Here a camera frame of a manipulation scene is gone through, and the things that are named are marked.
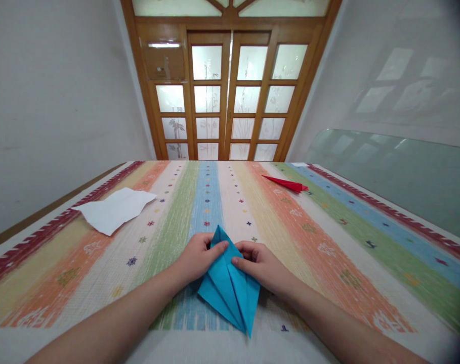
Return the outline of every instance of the white wall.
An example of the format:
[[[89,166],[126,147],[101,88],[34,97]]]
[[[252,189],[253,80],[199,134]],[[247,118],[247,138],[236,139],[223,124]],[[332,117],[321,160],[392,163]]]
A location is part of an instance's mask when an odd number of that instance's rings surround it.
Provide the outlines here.
[[[111,0],[0,0],[0,232],[155,159],[118,21]]]
[[[306,160],[327,128],[460,146],[458,14],[447,0],[343,1],[287,160]],[[394,78],[377,80],[390,56]]]

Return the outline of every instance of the table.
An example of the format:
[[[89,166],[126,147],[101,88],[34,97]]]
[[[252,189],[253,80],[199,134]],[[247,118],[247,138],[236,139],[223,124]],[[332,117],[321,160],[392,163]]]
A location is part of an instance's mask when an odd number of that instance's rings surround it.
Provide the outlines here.
[[[261,175],[300,182],[295,194]],[[107,237],[70,209],[129,187],[157,194]],[[0,362],[26,360],[170,265],[221,225],[265,243],[297,277],[428,360],[460,344],[460,238],[318,166],[128,162],[0,245]],[[129,362],[329,362],[305,323],[262,290],[252,339],[180,292]]]

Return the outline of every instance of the hand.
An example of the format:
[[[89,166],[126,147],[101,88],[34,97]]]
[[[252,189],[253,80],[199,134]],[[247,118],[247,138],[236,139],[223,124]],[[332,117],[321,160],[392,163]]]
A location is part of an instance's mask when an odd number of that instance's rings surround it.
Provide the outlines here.
[[[286,298],[301,283],[264,244],[241,241],[235,246],[245,259],[233,257],[233,265],[277,296]]]
[[[193,235],[184,248],[180,257],[174,262],[178,275],[183,277],[184,285],[200,278],[211,264],[228,248],[228,242],[222,241],[208,249],[213,233],[199,233]]]

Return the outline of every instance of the red stripe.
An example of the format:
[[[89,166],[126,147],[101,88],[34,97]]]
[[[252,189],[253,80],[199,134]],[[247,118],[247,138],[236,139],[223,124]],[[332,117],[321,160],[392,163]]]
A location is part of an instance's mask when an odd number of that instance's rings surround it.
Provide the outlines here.
[[[349,193],[355,195],[361,200],[364,200],[366,203],[372,205],[374,208],[382,211],[385,215],[398,220],[402,224],[408,226],[411,230],[415,231],[419,235],[429,239],[431,242],[435,243],[438,247],[442,248],[443,250],[447,251],[449,254],[453,255],[457,259],[460,259],[460,244],[452,241],[451,239],[442,236],[439,233],[436,233],[432,229],[422,225],[421,223],[414,221],[412,218],[404,215],[403,213],[394,210],[390,206],[384,204],[383,202],[374,199],[372,196],[367,195],[365,192],[360,191],[353,186],[343,182],[339,178],[334,177],[333,175],[324,172],[323,170],[317,168],[314,165],[309,165],[309,168],[312,169],[314,172],[320,174],[324,178],[332,181],[336,185],[339,185]]]
[[[130,173],[136,170],[144,162],[134,162],[107,182],[102,184],[97,189],[93,190],[90,194],[83,197],[73,205],[79,206],[91,201],[98,201],[108,190],[114,188],[122,179],[127,177]],[[0,257],[0,280],[16,269],[20,264],[27,259],[32,253],[37,251],[44,244],[49,242],[57,233],[64,229],[70,222],[76,219],[81,212],[71,208],[63,211],[60,215],[56,216],[53,220],[41,227],[34,234],[30,235],[22,243],[17,244],[11,250],[4,253]]]

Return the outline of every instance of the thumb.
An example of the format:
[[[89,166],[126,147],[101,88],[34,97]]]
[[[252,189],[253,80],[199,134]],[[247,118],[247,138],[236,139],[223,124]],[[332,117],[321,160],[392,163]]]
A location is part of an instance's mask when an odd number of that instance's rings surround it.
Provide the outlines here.
[[[242,270],[253,277],[257,275],[257,263],[238,257],[231,258],[231,262],[239,270]]]
[[[228,242],[222,241],[219,242],[217,245],[213,246],[211,249],[209,249],[207,255],[210,257],[211,263],[213,263],[216,260],[216,258],[222,255],[225,252],[226,248],[228,248]]]

